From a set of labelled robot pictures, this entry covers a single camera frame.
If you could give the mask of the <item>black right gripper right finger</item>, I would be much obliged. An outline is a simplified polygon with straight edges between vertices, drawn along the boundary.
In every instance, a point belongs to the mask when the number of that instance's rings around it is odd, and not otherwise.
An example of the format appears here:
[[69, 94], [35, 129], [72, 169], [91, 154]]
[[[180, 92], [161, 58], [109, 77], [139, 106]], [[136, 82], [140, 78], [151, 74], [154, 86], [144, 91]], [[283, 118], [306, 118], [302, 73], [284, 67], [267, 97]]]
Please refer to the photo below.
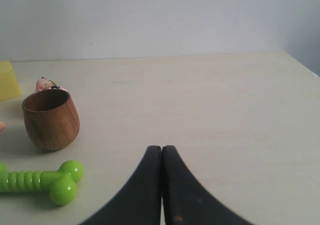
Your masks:
[[162, 200], [167, 225], [250, 225], [194, 177], [173, 145], [162, 149]]

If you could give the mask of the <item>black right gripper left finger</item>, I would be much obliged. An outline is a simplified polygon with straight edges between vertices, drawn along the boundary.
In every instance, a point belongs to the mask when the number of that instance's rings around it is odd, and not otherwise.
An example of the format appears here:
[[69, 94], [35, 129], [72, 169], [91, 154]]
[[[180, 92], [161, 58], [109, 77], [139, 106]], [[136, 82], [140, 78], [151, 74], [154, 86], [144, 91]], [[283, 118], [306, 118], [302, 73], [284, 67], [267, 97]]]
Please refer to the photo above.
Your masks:
[[151, 145], [118, 193], [83, 225], [159, 225], [162, 150]]

